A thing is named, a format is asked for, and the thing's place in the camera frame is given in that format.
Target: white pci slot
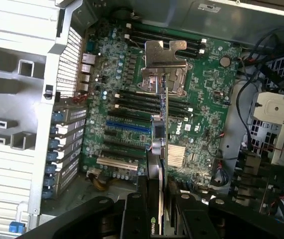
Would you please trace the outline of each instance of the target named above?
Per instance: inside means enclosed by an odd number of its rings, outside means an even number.
[[[111,159],[111,158],[99,157],[97,158],[97,163],[102,164],[102,165],[111,166],[111,167],[116,167],[116,168],[133,170],[133,171],[138,170],[138,163],[127,163],[127,162],[123,162],[123,161],[119,161],[119,160]]]

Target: metal bracket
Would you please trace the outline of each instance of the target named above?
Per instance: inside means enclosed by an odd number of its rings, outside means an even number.
[[[284,95],[263,92],[258,95],[254,117],[270,123],[284,123]]]
[[[186,41],[170,41],[169,46],[169,49],[164,49],[163,41],[147,41],[145,43],[145,67],[186,67],[185,59],[177,59],[175,57],[177,50],[186,49]]]

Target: gray metal panel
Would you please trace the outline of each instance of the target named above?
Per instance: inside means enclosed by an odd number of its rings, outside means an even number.
[[[200,4],[219,7],[220,10],[217,13],[202,10],[199,9]],[[110,8],[123,5],[123,1],[117,0],[112,2]],[[144,24],[250,45],[254,45],[266,32],[284,27],[284,11],[237,4],[230,0],[131,0],[127,5],[142,16]]]

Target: blue latch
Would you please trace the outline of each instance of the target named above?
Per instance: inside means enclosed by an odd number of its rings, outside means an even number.
[[[46,188],[45,188],[45,189],[42,190],[41,197],[42,197],[43,199],[49,199],[49,198],[52,197],[52,195],[53,195],[52,189],[46,189]]]
[[[63,121],[63,114],[62,113],[53,112],[51,119],[54,122],[61,122],[61,121]]]
[[[48,152],[47,154],[47,161],[56,161],[58,157],[58,152]]]
[[[11,233],[25,233],[25,223],[11,222],[9,224],[9,232]]]
[[[57,165],[55,164],[46,164],[45,168],[44,168],[44,172],[45,173],[54,173],[57,169]]]
[[[57,148],[60,141],[58,139],[50,139],[49,148]]]
[[[46,187],[52,186],[54,184],[54,177],[44,176],[43,185]]]

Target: label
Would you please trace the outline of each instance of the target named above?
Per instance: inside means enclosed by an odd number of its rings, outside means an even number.
[[[201,129],[201,125],[200,125],[200,123],[198,123],[198,124],[195,126],[194,131],[195,131],[195,132],[199,132],[200,129]]]
[[[156,220],[155,218],[151,218],[151,234],[154,235],[155,234],[155,223],[156,223]]]
[[[177,135],[181,134],[182,122],[177,123],[176,133]]]
[[[213,13],[218,13],[221,8],[220,8],[220,7],[217,7],[217,6],[212,6],[212,5],[207,5],[207,4],[201,3],[201,4],[198,6],[198,9],[199,9],[199,10],[204,10],[204,11],[213,12]]]
[[[190,124],[186,124],[184,130],[185,131],[191,131],[191,125]]]

